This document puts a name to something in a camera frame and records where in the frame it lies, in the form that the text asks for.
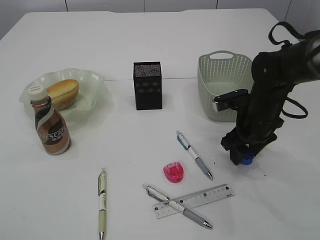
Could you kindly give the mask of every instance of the silver pen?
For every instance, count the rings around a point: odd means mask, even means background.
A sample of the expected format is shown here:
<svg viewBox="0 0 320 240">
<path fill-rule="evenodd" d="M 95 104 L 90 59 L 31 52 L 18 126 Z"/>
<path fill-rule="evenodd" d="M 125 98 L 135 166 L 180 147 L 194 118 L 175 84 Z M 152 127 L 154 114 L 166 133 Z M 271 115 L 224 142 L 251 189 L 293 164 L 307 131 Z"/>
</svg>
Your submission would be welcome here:
<svg viewBox="0 0 320 240">
<path fill-rule="evenodd" d="M 154 187 L 150 185 L 143 184 L 142 187 L 146 190 L 147 194 L 160 201 L 160 202 L 165 202 L 169 201 L 170 197 L 164 195 L 162 192 L 158 191 Z M 207 222 L 205 219 L 200 217 L 199 215 L 195 214 L 193 211 L 189 210 L 188 208 L 182 206 L 181 204 L 175 202 L 175 201 L 170 201 L 169 205 L 174 208 L 175 210 L 181 212 L 185 217 L 190 219 L 191 221 L 195 222 L 196 224 L 199 224 L 200 226 L 207 228 L 207 229 L 213 229 L 212 225 Z"/>
<path fill-rule="evenodd" d="M 104 240 L 106 235 L 107 224 L 107 173 L 106 169 L 102 168 L 102 171 L 98 177 L 98 195 L 100 200 L 99 209 L 99 239 Z"/>
<path fill-rule="evenodd" d="M 191 157 L 195 160 L 196 164 L 199 166 L 199 168 L 202 170 L 202 172 L 210 179 L 213 180 L 214 177 L 212 176 L 210 170 L 207 168 L 207 166 L 204 164 L 202 159 L 196 154 L 195 150 L 192 148 L 192 146 L 188 143 L 188 141 L 185 139 L 185 137 L 182 135 L 181 132 L 178 130 L 176 131 L 176 135 L 178 138 L 178 141 L 181 143 L 182 147 L 189 152 Z"/>
</svg>

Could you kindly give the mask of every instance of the clear plastic ruler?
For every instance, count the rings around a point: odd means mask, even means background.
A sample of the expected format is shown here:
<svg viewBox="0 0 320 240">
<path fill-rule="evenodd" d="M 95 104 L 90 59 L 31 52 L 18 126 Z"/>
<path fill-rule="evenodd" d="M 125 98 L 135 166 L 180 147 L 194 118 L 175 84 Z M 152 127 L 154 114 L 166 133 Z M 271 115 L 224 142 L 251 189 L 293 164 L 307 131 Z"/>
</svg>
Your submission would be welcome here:
<svg viewBox="0 0 320 240">
<path fill-rule="evenodd" d="M 178 210 L 170 206 L 170 202 L 178 203 L 179 205 L 194 209 L 196 207 L 209 204 L 221 199 L 226 199 L 234 196 L 234 191 L 228 184 L 215 186 L 206 190 L 191 193 L 185 196 L 163 201 L 153 205 L 153 211 L 157 219 L 167 217 L 172 214 L 179 213 Z"/>
</svg>

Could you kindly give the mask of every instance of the plastic bottle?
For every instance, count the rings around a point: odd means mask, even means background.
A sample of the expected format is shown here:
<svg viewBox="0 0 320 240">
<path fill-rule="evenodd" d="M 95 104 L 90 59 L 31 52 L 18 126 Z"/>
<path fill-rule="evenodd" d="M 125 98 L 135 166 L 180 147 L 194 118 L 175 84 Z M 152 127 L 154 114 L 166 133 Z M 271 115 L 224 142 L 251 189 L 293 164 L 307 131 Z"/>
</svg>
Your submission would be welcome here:
<svg viewBox="0 0 320 240">
<path fill-rule="evenodd" d="M 64 118 L 55 110 L 51 97 L 42 85 L 28 89 L 35 115 L 35 129 L 46 152 L 62 154 L 71 145 L 70 134 Z"/>
</svg>

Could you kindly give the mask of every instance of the yellow pen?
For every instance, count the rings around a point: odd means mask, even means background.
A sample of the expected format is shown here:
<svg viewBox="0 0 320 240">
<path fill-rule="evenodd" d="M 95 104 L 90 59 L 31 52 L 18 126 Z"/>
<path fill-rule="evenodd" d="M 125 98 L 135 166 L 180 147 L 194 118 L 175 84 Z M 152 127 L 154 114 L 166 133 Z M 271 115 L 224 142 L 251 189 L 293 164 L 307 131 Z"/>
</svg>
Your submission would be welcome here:
<svg viewBox="0 0 320 240">
<path fill-rule="evenodd" d="M 107 173 L 106 169 L 102 168 L 102 171 L 98 177 L 98 195 L 100 200 L 99 209 L 99 238 L 105 239 L 106 224 L 107 224 Z"/>
</svg>

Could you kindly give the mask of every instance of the black pen holder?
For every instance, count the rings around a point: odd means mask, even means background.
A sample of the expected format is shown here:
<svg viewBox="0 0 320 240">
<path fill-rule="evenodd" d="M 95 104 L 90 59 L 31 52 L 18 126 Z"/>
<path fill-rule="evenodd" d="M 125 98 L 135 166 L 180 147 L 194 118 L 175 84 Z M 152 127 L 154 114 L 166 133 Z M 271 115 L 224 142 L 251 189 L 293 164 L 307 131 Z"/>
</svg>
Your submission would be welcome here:
<svg viewBox="0 0 320 240">
<path fill-rule="evenodd" d="M 137 110 L 162 109 L 161 82 L 161 64 L 159 61 L 133 63 L 133 83 Z"/>
</svg>

